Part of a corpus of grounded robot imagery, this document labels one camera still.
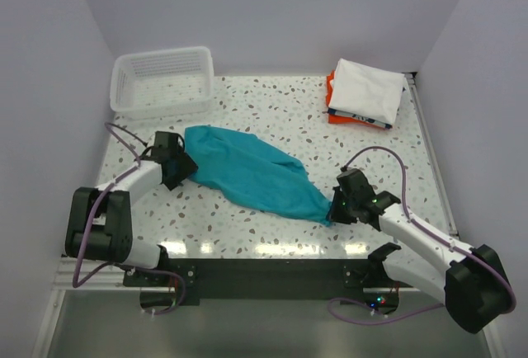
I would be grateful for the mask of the teal t-shirt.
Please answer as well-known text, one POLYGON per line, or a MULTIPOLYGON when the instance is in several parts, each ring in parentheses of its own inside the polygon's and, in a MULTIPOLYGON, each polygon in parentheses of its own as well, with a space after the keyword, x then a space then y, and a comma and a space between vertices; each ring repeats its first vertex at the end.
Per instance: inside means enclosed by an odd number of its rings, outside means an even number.
POLYGON ((191 180, 221 191, 235 205, 329 226, 331 201, 297 158, 254 134, 208 125, 185 129, 186 152, 198 170, 191 180))

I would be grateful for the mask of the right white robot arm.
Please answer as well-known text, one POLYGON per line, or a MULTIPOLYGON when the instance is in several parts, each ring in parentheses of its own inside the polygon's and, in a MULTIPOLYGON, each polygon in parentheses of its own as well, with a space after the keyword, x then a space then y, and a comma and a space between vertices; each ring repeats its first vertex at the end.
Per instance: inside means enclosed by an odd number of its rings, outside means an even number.
POLYGON ((425 274, 406 270, 387 258, 396 247, 371 253, 370 281, 385 286, 398 280, 444 304, 465 331, 477 333, 516 301, 498 254, 489 246, 473 247, 415 219, 401 199, 388 191, 375 192, 364 173, 342 167, 334 187, 328 220, 363 223, 409 247, 431 268, 425 274))

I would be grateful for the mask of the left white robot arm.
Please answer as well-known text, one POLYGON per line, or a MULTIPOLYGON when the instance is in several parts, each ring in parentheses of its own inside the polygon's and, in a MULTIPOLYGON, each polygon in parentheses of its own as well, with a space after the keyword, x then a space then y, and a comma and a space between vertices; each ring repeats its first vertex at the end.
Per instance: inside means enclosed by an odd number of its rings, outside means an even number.
POLYGON ((178 133, 158 131, 133 165, 96 187, 80 187, 73 194, 65 238, 65 252, 76 259, 103 261, 142 268, 151 285, 165 284, 171 266, 162 260, 163 248, 133 237, 132 208, 158 186, 173 190, 194 174, 198 166, 186 152, 178 133))

